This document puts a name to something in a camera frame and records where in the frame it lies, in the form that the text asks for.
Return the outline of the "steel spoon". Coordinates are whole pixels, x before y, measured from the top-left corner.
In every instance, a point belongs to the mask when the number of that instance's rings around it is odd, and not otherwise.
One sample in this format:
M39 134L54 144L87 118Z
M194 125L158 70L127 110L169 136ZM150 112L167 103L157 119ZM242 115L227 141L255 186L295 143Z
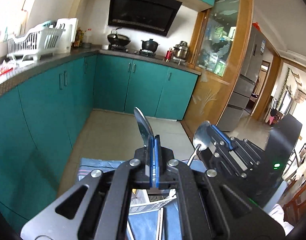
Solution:
M192 153L192 155L190 156L187 162L188 166L192 164L195 157L197 157L201 151L204 151L208 147L210 143L210 136L207 133L207 128L209 126L210 126L210 122L204 121L195 131L194 136L193 136L194 152Z

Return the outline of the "silver refrigerator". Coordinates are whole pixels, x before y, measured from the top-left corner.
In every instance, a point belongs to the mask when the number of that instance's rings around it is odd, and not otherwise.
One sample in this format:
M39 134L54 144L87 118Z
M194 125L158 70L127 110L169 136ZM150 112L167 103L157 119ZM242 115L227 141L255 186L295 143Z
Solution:
M237 127L256 86L265 47L266 38L253 26L237 83L217 124L221 131L231 132Z

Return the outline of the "white plastic utensil caddy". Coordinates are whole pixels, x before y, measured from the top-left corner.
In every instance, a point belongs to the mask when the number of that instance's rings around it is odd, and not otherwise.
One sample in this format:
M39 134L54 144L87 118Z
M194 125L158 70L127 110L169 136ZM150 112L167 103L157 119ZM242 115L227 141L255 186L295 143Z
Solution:
M139 190L133 189L131 194L131 203L129 215L139 215L158 211L173 200L176 200L175 189L171 190Z

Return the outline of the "red bottle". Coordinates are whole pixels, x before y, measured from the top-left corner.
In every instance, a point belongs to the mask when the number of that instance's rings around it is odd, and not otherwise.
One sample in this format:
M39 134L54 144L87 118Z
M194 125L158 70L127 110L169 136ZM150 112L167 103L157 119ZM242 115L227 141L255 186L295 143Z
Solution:
M171 57L172 57L172 54L173 54L173 49L172 48L169 48L166 52L166 55L164 57L164 60L166 62L170 61L171 60Z

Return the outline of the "blue striped cloth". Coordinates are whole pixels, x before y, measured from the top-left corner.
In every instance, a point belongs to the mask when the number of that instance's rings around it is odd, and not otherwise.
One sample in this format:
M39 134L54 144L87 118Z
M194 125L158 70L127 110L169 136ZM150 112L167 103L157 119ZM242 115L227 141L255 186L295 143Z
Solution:
M81 158L77 181L95 169L104 173L113 171L124 161ZM202 161L194 159L192 170L205 172ZM133 190L128 217L128 239L158 239L158 212L163 209L162 236L160 239L182 239L175 190Z

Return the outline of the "gas stove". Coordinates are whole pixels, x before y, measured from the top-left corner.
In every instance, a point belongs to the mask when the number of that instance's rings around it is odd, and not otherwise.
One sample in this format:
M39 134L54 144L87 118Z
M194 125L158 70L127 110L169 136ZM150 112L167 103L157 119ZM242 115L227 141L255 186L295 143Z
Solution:
M164 60L163 55L146 55L146 54L141 54L138 49L130 49L126 48L125 50L109 50L108 45L100 45L99 47L99 52L101 54L105 55L114 55L114 56L121 56L121 57L129 57L129 58L137 58L137 57L143 57L147 59L155 59L155 60Z

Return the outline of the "black clay pot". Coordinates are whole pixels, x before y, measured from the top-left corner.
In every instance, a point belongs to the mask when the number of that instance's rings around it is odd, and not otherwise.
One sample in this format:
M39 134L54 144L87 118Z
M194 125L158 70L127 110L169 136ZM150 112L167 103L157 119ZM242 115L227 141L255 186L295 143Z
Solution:
M142 50L149 50L154 53L157 50L157 48L158 48L158 43L153 39L142 41Z

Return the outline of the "black wok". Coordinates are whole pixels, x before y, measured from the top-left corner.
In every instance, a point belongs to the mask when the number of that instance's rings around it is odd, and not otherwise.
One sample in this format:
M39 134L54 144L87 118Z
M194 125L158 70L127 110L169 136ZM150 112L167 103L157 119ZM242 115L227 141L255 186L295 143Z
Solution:
M107 35L107 40L110 45L112 46L127 46L131 40L129 37L119 34L118 30L121 29L121 27L111 30L111 33Z

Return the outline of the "wooden glass sliding door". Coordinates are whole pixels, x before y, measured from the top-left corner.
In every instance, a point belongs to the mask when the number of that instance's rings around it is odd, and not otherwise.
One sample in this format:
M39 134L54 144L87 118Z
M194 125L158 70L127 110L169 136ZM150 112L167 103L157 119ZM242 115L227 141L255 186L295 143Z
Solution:
M192 139L203 121L222 117L246 55L254 0L215 0L199 12L190 42L188 67L200 73L181 125Z

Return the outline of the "teal lower cabinets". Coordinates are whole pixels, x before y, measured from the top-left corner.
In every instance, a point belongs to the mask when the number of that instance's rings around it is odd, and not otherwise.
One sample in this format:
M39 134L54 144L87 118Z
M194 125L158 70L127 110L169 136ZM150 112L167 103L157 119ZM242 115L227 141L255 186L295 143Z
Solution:
M128 160L143 141L138 107L181 120L198 75L94 52L40 62L0 76L0 213L15 232L62 194L72 151Z

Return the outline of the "oil bottle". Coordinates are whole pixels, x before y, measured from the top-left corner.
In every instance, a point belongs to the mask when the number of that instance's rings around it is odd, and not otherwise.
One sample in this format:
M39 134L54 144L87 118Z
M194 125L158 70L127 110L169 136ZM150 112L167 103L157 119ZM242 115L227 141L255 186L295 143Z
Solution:
M83 36L83 41L82 41L82 47L83 48L90 48L92 41L92 29L88 28L85 32L84 32L84 36Z

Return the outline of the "white cutting board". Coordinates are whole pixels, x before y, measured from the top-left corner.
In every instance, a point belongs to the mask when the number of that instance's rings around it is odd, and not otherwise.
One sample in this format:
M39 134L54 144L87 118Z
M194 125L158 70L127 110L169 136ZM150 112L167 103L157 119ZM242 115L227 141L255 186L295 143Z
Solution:
M60 40L57 45L56 54L65 54L71 51L71 45L75 41L78 27L78 18L60 18L57 20L56 28L62 29Z

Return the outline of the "black range hood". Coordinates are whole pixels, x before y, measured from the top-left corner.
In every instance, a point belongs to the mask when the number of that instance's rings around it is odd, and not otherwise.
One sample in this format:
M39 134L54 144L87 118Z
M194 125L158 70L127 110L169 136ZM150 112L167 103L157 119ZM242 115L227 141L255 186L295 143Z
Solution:
M108 25L167 36L181 5L177 0L110 0Z

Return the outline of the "white dish rack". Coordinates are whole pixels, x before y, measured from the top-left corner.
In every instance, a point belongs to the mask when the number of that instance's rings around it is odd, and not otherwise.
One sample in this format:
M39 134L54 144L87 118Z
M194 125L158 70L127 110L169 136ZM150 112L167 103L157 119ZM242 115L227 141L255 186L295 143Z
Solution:
M52 21L38 24L28 30L26 35L7 40L7 58L16 61L17 57L22 57L22 61L30 58L39 61L42 55L55 53L58 50L58 43L65 31L65 25L54 27Z

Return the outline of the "red plastic bag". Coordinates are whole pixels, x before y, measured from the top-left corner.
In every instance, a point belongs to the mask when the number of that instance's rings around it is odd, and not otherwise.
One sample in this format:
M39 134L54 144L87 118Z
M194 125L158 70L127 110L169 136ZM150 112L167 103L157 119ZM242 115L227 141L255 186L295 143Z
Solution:
M18 67L18 63L14 60L11 61L3 61L2 64L0 64L0 76L7 74L9 72L12 72Z

